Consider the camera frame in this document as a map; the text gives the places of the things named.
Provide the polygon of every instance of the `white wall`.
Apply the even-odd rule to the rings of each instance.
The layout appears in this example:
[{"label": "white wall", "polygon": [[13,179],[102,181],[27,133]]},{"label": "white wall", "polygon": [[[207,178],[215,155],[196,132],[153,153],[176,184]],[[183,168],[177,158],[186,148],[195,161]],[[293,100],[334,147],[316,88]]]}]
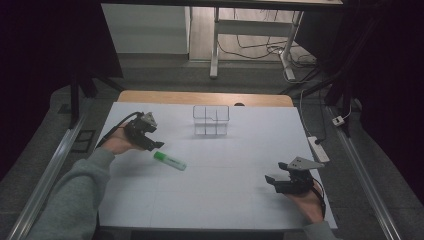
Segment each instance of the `white wall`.
[{"label": "white wall", "polygon": [[189,8],[102,4],[117,53],[189,52]]}]

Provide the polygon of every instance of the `transparent box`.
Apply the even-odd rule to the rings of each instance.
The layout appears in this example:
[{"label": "transparent box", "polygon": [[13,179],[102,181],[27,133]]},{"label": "transparent box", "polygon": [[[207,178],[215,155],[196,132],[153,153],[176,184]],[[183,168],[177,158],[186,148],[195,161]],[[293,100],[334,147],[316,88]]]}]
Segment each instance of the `transparent box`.
[{"label": "transparent box", "polygon": [[230,108],[224,105],[194,106],[194,134],[226,135]]}]

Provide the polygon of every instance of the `power strip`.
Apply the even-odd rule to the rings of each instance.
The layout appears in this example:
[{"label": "power strip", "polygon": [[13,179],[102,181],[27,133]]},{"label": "power strip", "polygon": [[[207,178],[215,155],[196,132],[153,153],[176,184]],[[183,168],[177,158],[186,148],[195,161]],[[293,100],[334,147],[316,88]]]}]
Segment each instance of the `power strip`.
[{"label": "power strip", "polygon": [[330,159],[325,153],[324,148],[322,148],[321,144],[316,144],[315,143],[316,140],[317,140],[317,137],[308,137],[309,145],[311,146],[312,150],[314,150],[315,156],[318,158],[318,161],[321,163],[329,162]]}]

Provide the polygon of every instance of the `person's left hand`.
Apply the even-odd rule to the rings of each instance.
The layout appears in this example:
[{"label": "person's left hand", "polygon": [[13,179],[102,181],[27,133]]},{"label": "person's left hand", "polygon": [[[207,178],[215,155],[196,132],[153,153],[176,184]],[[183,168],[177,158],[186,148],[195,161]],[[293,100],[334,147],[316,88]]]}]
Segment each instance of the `person's left hand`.
[{"label": "person's left hand", "polygon": [[144,151],[143,148],[132,144],[125,136],[124,127],[127,123],[122,124],[110,137],[102,144],[102,148],[111,151],[114,155],[124,153],[130,149],[138,149]]}]

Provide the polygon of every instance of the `power plug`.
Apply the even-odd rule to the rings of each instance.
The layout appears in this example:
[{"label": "power plug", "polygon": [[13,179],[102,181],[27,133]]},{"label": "power plug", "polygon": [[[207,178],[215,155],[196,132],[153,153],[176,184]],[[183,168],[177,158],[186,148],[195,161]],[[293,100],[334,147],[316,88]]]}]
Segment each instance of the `power plug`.
[{"label": "power plug", "polygon": [[333,118],[333,123],[336,126],[340,126],[344,124],[344,119],[341,116],[338,116],[336,118]]}]

